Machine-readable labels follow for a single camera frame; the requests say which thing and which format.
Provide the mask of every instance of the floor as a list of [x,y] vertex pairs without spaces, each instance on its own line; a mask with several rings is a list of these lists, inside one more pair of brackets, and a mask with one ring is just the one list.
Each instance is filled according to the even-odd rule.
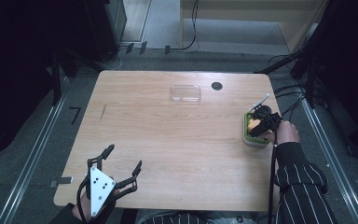
[[[177,0],[124,0],[128,26],[123,35],[123,45],[134,43],[141,46],[147,41],[148,49],[164,49],[165,46],[177,48],[178,45],[178,1]],[[189,44],[193,37],[191,21],[186,21],[185,44]],[[186,70],[186,71],[222,71],[222,72],[253,72],[276,62],[279,55],[288,54],[282,35],[277,24],[270,22],[244,22],[197,20],[197,42],[188,51],[197,51],[191,54],[173,52],[164,56],[163,52],[149,50],[144,54],[135,49],[132,53],[121,52],[121,58],[106,62],[105,65],[122,70]],[[81,67],[77,78],[68,82],[69,91],[66,100],[62,102],[60,115],[56,124],[51,127],[50,138],[44,143],[43,153],[37,158],[38,163],[31,172],[28,186],[24,191],[13,191],[13,186],[22,175],[22,168],[27,163],[28,155],[32,154],[34,143],[44,126],[44,121],[51,111],[51,94],[41,102],[38,109],[24,124],[21,132],[10,147],[0,153],[0,216],[7,200],[11,195],[19,195],[20,202],[13,207],[17,212],[7,221],[0,218],[0,223],[47,223],[61,208],[54,205],[55,188],[49,186],[51,180],[57,180],[61,174],[69,155],[71,146],[75,141],[76,132],[87,107],[88,99],[95,84],[96,74],[88,67]],[[271,74],[271,83],[274,89],[293,83],[288,78],[289,69],[281,68],[278,73]],[[291,104],[293,98],[279,99],[280,109],[283,110]],[[69,107],[81,107],[79,118],[75,123],[74,110]],[[301,107],[294,114],[297,123],[303,122],[299,127],[307,136],[304,139],[306,155],[315,161],[328,175],[331,189],[328,201],[334,205],[334,212],[340,223],[358,223],[353,219],[353,213],[348,208],[349,203],[340,182],[345,179],[337,178],[332,171],[334,164],[326,158],[322,151],[315,150],[320,140],[315,137],[315,128],[307,122],[308,115]],[[345,149],[342,136],[337,132],[334,119],[326,113],[323,106],[315,108],[320,115],[319,119],[324,125],[324,131],[330,138],[335,155],[341,162],[341,169],[347,174],[350,189],[353,189],[358,200],[358,159],[350,156]],[[115,219],[110,223],[119,223],[121,210],[115,210]]]
[[[151,49],[179,48],[180,1],[124,0],[124,6],[128,25],[123,42],[139,44],[147,41],[146,47]],[[289,53],[275,22],[197,19],[196,32],[192,20],[185,20],[184,27],[184,47],[190,45],[194,34],[197,35],[196,43],[188,50],[268,55]]]

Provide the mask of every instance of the person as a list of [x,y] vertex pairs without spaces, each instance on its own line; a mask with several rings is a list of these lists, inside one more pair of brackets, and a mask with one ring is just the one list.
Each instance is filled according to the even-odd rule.
[[[274,223],[337,223],[324,194],[328,191],[327,178],[319,167],[310,163],[300,145],[300,137],[296,126],[289,121],[282,121],[276,131],[276,155],[279,169],[274,183],[280,187],[280,201]],[[275,142],[275,133],[265,133],[263,138]],[[76,205],[68,204],[56,216],[56,221],[71,220],[81,223]],[[238,220],[241,223],[254,223],[252,220]],[[154,215],[138,214],[138,223],[233,223],[227,218],[211,218],[210,214],[201,212],[164,212]]]

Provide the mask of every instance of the clear plastic container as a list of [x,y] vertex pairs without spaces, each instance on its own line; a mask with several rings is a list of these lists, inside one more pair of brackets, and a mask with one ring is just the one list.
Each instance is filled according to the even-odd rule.
[[199,105],[201,88],[195,85],[173,85],[171,87],[171,101],[177,105]]

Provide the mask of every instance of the black round object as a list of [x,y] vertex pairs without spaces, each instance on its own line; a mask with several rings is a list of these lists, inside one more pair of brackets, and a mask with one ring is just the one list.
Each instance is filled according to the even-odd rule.
[[216,91],[220,91],[220,90],[222,90],[222,88],[223,88],[222,83],[220,83],[220,82],[212,83],[212,89],[214,89]]
[[242,222],[243,222],[243,218],[242,218],[242,217],[237,217],[237,221],[238,221],[239,223],[242,223]]

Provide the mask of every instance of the cable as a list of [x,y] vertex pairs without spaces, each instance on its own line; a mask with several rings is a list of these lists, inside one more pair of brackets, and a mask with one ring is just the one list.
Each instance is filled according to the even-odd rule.
[[280,91],[284,91],[284,90],[287,90],[287,89],[290,89],[290,88],[293,88],[293,87],[305,87],[305,85],[303,84],[296,84],[296,85],[290,85],[290,86],[284,86],[284,87],[280,87],[278,89],[276,89],[274,91],[274,94],[280,92]]
[[[128,46],[126,46],[126,45],[120,45],[120,47],[118,47],[118,52],[121,52],[123,49],[126,49]],[[108,53],[109,54],[109,58],[108,59],[106,59],[103,63],[107,63],[107,62],[109,62],[112,58],[113,58],[113,56],[115,56],[116,54],[114,54],[114,53]]]
[[263,216],[263,217],[259,218],[259,219],[257,220],[257,224],[260,224],[260,221],[261,221],[262,219],[266,218],[266,217],[268,217],[268,216]]
[[77,201],[77,208],[79,210],[79,214],[81,216],[81,220],[84,224],[87,224],[87,220],[84,216],[84,213],[83,213],[83,208],[81,206],[81,201],[80,201],[80,194],[81,194],[81,190],[86,186],[87,184],[87,180],[83,180],[83,182],[81,182],[80,186],[79,186],[79,189],[77,190],[77,195],[76,195],[76,201]]
[[[193,40],[191,41],[191,43],[187,47],[181,48],[181,49],[179,49],[179,48],[170,49],[171,51],[194,52],[194,51],[197,51],[200,48],[200,43],[198,41],[196,41],[196,37],[197,37],[196,21],[197,21],[198,10],[199,10],[199,0],[195,0],[194,5],[193,5],[193,9],[192,9],[192,13],[191,13],[191,20],[192,20],[192,23],[193,23],[193,30],[194,30]],[[186,51],[186,49],[189,49],[191,46],[193,46],[194,42],[196,42],[198,44],[197,49],[196,50],[191,50],[191,51]],[[166,50],[166,49],[154,49],[154,48],[145,48],[145,49]]]
[[277,96],[275,96],[275,98],[283,97],[286,95],[292,95],[292,94],[305,94],[305,92],[304,91],[290,91],[287,93],[282,93],[281,95],[277,95]]
[[97,62],[100,66],[104,67],[105,69],[107,70],[118,70],[118,68],[121,67],[121,65],[123,64],[123,61],[121,60],[121,57],[120,57],[120,52],[123,51],[124,49],[121,49],[118,53],[117,53],[117,56],[118,56],[118,59],[120,60],[120,64],[116,67],[116,68],[111,68],[111,67],[108,67],[106,66],[105,64],[101,63],[101,62]]
[[262,71],[260,71],[260,72],[262,72],[262,73],[275,72],[276,70],[278,70],[278,69],[281,68],[282,66],[286,66],[288,69],[290,69],[290,71],[292,71],[293,68],[291,68],[291,67],[289,67],[289,66],[287,65],[287,64],[290,63],[290,62],[285,62],[284,64],[279,65],[279,67],[276,67],[276,68],[274,67],[275,70],[270,70],[270,69],[271,69],[271,68],[270,68],[271,66],[269,66],[269,63],[270,63],[270,61],[271,61],[272,59],[277,58],[277,57],[283,57],[283,58],[279,61],[279,63],[280,63],[281,61],[283,61],[286,57],[290,58],[290,59],[292,60],[291,62],[306,61],[306,60],[307,60],[306,58],[301,58],[301,57],[300,57],[300,56],[301,56],[300,53],[301,53],[301,51],[303,50],[303,48],[305,48],[308,44],[309,44],[309,40],[305,39],[304,44],[303,44],[296,52],[290,53],[290,54],[283,54],[283,55],[273,56],[273,57],[270,58],[270,59],[268,60],[268,62],[267,62],[268,68],[267,68],[267,69],[264,69],[264,70],[262,70]]
[[289,108],[287,108],[283,113],[282,113],[282,117],[289,111],[292,111],[305,99],[305,95],[302,95],[300,98],[298,98],[296,100],[296,102],[294,104],[292,104],[291,106],[289,106]]
[[274,125],[274,144],[272,146],[272,156],[271,156],[271,167],[269,173],[269,191],[268,191],[268,224],[272,223],[272,209],[273,209],[273,199],[274,199],[274,176],[275,176],[275,165],[276,165],[276,148],[278,145],[278,127],[273,122],[272,117],[269,114],[263,113],[266,117],[272,121],[271,123]]

